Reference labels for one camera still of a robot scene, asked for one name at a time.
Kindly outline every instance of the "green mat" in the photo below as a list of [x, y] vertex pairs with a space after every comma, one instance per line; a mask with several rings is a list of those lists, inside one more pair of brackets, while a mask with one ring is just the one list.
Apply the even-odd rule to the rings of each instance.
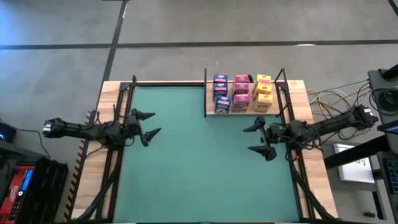
[[[137, 87], [133, 108], [162, 130], [124, 153], [114, 222], [298, 221], [285, 146], [271, 162], [247, 150], [255, 116], [203, 117], [203, 88]], [[266, 116], [267, 123], [280, 122]]]

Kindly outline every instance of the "small box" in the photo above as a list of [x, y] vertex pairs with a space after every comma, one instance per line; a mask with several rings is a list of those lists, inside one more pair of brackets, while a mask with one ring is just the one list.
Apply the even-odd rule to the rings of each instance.
[[249, 75], [235, 75], [234, 82], [244, 82], [244, 83], [251, 83]]
[[261, 83], [259, 82], [256, 86], [253, 88], [253, 99], [255, 100], [257, 98], [258, 94], [265, 94], [265, 95], [270, 95], [272, 90], [272, 84], [271, 83]]
[[246, 112], [250, 104], [250, 97], [248, 94], [237, 94], [234, 95], [232, 102], [233, 112]]
[[271, 77], [269, 75], [261, 75], [261, 74], [257, 74], [257, 80], [256, 80], [256, 84], [257, 83], [271, 83]]
[[213, 83], [228, 83], [227, 75], [214, 75]]
[[267, 112], [272, 105], [272, 95], [258, 94], [253, 102], [253, 110], [257, 112]]
[[213, 101], [217, 96], [226, 96], [228, 94], [228, 83], [214, 83], [213, 84]]
[[236, 94], [249, 94], [249, 84], [248, 83], [234, 83], [232, 96]]
[[216, 114], [228, 114], [229, 108], [231, 107], [231, 98], [226, 96], [217, 96], [216, 99]]

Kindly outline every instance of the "concrete floor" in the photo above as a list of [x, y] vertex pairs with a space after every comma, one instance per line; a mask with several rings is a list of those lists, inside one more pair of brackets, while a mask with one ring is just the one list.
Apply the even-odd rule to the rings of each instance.
[[[110, 44], [120, 7], [119, 1], [0, 0], [0, 45]], [[387, 0], [135, 0], [127, 5], [119, 43], [370, 39], [398, 39], [398, 16]], [[96, 106], [108, 54], [0, 50], [0, 118], [39, 131], [54, 117], [82, 123]], [[324, 90], [367, 79], [368, 70], [389, 68], [397, 58], [398, 45], [117, 49], [109, 79], [201, 80], [205, 67], [209, 74], [275, 76], [284, 67], [289, 79]], [[378, 135], [373, 129], [352, 141]], [[78, 139], [43, 140], [52, 158], [72, 170]], [[42, 152], [35, 134], [18, 133], [15, 143]], [[391, 211], [387, 221], [362, 216], [374, 209], [369, 192], [333, 189], [333, 195], [344, 220], [394, 222]]]

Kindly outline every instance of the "wooden shelf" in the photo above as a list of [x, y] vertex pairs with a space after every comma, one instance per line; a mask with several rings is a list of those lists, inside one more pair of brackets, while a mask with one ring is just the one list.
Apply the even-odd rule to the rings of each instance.
[[[227, 115], [279, 114], [279, 104], [278, 104], [278, 98], [276, 95], [275, 84], [272, 83], [272, 91], [271, 91], [271, 94], [274, 97], [274, 101], [267, 112], [256, 112], [253, 110], [253, 99], [252, 99], [252, 94], [251, 94], [253, 87], [254, 87], [254, 83], [249, 83], [249, 96], [250, 96], [251, 101], [250, 101], [248, 110], [245, 113], [243, 113], [243, 112], [237, 113], [237, 112], [232, 112], [232, 107], [231, 107], [229, 109], [229, 113]], [[232, 97], [232, 88], [233, 88], [233, 82], [229, 81], [228, 82], [228, 97]], [[213, 102], [213, 81], [207, 81], [207, 84], [206, 84], [206, 114], [207, 115], [225, 116], [223, 114], [216, 114], [214, 112], [215, 107], [216, 107], [216, 104], [215, 104], [215, 102]]]

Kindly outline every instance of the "wooden board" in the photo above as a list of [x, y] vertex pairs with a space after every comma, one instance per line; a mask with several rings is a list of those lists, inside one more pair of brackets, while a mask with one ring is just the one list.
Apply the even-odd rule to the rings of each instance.
[[[307, 90], [303, 80], [289, 80], [290, 98], [292, 100], [293, 111], [295, 119], [308, 122], [312, 124], [313, 116], [308, 101]], [[303, 150], [303, 160], [305, 164], [305, 170], [307, 172], [308, 184], [312, 193], [316, 196], [318, 201], [324, 206], [324, 208], [333, 215], [338, 217], [335, 201], [331, 192], [328, 174], [326, 172], [325, 163], [323, 162], [322, 152], [320, 150]], [[307, 203], [303, 191], [299, 190], [300, 202], [302, 204], [304, 217], [308, 216], [308, 210], [306, 209]], [[317, 218], [320, 218], [319, 214], [315, 211]]]
[[[168, 81], [152, 81], [144, 83], [164, 83]], [[171, 81], [170, 83], [181, 83], [189, 81]], [[100, 112], [100, 120], [107, 121], [113, 118], [113, 105], [116, 104], [119, 85], [121, 81], [104, 82], [103, 89], [99, 98], [98, 110]], [[203, 83], [203, 81], [192, 81], [192, 83]], [[312, 112], [308, 102], [307, 92], [303, 80], [289, 80], [290, 97], [292, 99], [295, 119], [313, 123]], [[126, 106], [126, 100], [122, 103], [122, 108]], [[98, 148], [96, 142], [90, 142], [88, 152]], [[87, 206], [95, 198], [100, 190], [101, 180], [104, 171], [106, 159], [106, 149], [100, 150], [98, 153], [91, 155], [86, 159], [83, 167], [83, 173], [78, 187], [75, 206], [72, 211], [72, 218], [77, 218], [81, 215]], [[311, 191], [315, 194], [324, 208], [334, 217], [337, 217], [337, 211], [331, 189], [329, 185], [328, 176], [326, 173], [325, 164], [323, 163], [322, 152], [318, 150], [304, 150], [303, 159], [305, 161], [305, 168]], [[303, 192], [300, 190], [300, 202], [303, 207], [304, 217], [308, 217], [306, 203]], [[104, 208], [108, 208], [109, 200], [105, 200]]]
[[[271, 95], [274, 97], [274, 102], [267, 112], [257, 112], [253, 110], [253, 99], [252, 99], [252, 90], [254, 88], [254, 83], [249, 83], [249, 96], [250, 96], [250, 104], [248, 110], [245, 113], [242, 112], [232, 112], [232, 108], [229, 109], [229, 113], [227, 115], [265, 115], [265, 114], [279, 114], [279, 104], [278, 98], [276, 96], [275, 84], [272, 84]], [[233, 92], [233, 82], [228, 82], [228, 97], [232, 97]], [[213, 101], [213, 81], [207, 81], [206, 85], [206, 114], [207, 115], [221, 115], [215, 113], [216, 103]]]

